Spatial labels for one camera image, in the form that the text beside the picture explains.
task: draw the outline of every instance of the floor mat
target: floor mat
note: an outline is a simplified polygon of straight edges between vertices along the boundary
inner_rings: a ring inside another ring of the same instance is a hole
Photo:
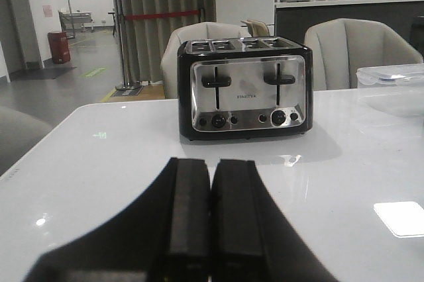
[[[57,68],[44,68],[39,70],[28,70],[22,71],[22,74],[19,74],[15,80],[46,80],[46,79],[56,79],[61,75],[64,75],[70,70],[75,69],[76,67],[57,67]]]

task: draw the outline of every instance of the red rope barrier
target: red rope barrier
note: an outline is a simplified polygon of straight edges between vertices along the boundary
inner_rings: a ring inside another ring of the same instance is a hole
[[[125,16],[126,21],[139,21],[143,19],[164,19],[167,17],[181,17],[181,16],[190,16],[198,15],[200,10],[196,9],[194,11],[185,11],[185,12],[174,12],[174,13],[158,13],[158,14],[145,14],[145,15],[127,15]]]

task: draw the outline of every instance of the metal stanchion pole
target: metal stanchion pole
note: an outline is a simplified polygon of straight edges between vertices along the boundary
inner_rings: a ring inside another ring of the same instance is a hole
[[[129,66],[129,53],[127,30],[125,28],[125,17],[123,14],[123,6],[121,0],[115,0],[116,15],[117,15],[117,34],[119,43],[119,55],[121,58],[121,67],[123,71],[123,83],[115,87],[116,90],[133,90],[141,87],[141,82],[134,79]]]

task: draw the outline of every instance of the green floor marking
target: green floor marking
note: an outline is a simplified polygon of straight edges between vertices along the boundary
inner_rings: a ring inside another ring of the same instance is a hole
[[[91,77],[94,77],[95,75],[99,75],[100,73],[104,72],[106,69],[107,69],[106,67],[93,68],[92,70],[90,70],[89,72],[86,72],[85,74],[81,76],[84,78],[91,78]]]

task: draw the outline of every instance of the gray floor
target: gray floor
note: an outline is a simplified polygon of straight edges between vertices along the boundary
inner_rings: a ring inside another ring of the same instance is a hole
[[[76,108],[100,102],[122,82],[118,46],[111,30],[77,32],[69,45],[71,61],[54,66],[75,69],[56,79],[1,83],[0,105],[56,126]],[[95,68],[106,70],[92,77],[84,76]]]

